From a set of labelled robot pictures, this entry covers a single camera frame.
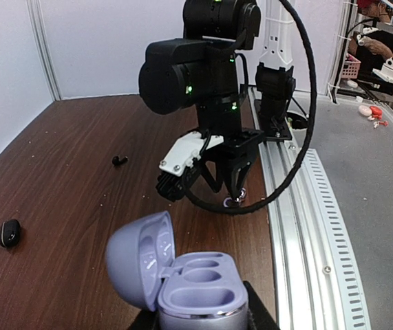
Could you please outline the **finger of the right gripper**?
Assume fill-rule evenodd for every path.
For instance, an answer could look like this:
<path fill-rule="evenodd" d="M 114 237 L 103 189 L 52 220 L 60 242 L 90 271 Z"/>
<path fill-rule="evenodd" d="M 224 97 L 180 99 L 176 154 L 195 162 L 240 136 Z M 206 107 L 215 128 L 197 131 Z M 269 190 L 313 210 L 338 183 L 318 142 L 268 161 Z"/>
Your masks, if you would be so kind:
<path fill-rule="evenodd" d="M 223 170 L 224 183 L 232 198 L 239 197 L 253 163 L 253 160 L 248 159 L 232 159 L 226 163 Z"/>
<path fill-rule="evenodd" d="M 223 178 L 217 162 L 213 160 L 201 160 L 200 174 L 214 193 L 221 191 Z"/>

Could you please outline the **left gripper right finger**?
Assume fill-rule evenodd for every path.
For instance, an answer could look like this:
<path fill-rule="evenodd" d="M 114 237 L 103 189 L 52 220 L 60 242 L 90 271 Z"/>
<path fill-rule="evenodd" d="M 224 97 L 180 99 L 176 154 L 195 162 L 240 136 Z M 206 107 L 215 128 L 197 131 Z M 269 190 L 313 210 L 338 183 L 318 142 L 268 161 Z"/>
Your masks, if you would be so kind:
<path fill-rule="evenodd" d="M 243 284 L 248 293 L 247 329 L 280 330 L 253 286 L 248 281 L 244 281 Z"/>

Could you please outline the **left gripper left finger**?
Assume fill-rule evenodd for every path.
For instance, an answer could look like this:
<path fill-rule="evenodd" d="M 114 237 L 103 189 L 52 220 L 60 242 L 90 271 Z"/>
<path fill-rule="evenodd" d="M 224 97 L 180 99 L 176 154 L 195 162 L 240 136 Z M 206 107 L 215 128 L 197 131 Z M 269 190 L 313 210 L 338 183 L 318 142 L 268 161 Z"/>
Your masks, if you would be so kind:
<path fill-rule="evenodd" d="M 127 330 L 160 330 L 158 312 L 141 310 Z"/>

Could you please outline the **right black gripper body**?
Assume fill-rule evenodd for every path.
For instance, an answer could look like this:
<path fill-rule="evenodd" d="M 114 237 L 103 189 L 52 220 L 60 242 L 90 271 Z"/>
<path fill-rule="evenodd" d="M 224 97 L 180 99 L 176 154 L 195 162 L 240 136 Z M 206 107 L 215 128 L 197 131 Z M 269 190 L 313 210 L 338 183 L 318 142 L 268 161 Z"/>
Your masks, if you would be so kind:
<path fill-rule="evenodd" d="M 256 129 L 242 129 L 224 137 L 224 141 L 213 147 L 207 147 L 202 153 L 201 164 L 230 164 L 248 159 L 258 151 L 258 145 L 265 140 L 265 133 Z"/>

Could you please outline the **purple earbud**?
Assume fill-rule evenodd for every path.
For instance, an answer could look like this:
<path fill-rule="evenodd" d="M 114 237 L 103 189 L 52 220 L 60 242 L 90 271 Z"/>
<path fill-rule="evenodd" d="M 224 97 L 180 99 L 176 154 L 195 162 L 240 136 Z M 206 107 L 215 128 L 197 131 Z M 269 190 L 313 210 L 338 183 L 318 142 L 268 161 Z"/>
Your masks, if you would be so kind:
<path fill-rule="evenodd" d="M 239 208 L 246 197 L 246 189 L 242 188 L 239 197 L 232 198 L 228 196 L 223 201 L 223 206 L 225 208 Z"/>

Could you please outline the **purple earbud charging case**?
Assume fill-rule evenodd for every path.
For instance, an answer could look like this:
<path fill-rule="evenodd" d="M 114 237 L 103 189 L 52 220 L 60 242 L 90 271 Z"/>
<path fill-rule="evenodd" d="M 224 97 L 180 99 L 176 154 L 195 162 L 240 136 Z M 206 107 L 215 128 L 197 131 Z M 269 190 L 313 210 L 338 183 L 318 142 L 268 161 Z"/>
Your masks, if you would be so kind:
<path fill-rule="evenodd" d="M 126 303 L 157 312 L 161 329 L 246 329 L 248 292 L 223 252 L 176 256 L 171 216 L 148 215 L 115 231 L 106 267 Z"/>

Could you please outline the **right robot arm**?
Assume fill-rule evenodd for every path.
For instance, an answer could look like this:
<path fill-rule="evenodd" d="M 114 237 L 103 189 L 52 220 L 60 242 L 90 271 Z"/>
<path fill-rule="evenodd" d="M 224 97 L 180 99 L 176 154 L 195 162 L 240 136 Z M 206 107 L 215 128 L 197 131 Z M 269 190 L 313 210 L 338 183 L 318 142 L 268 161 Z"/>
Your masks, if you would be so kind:
<path fill-rule="evenodd" d="M 264 141 L 288 141 L 286 112 L 295 90 L 290 30 L 293 18 L 281 1 L 261 11 L 255 1 L 186 1 L 182 38 L 146 48 L 139 93 L 154 112 L 167 115 L 195 107 L 198 127 L 180 137 L 160 162 L 156 189 L 169 201 L 202 177 L 229 200 L 245 196 L 244 181 Z M 255 85 L 258 129 L 242 126 L 248 87 L 237 81 L 236 60 L 264 35 Z"/>

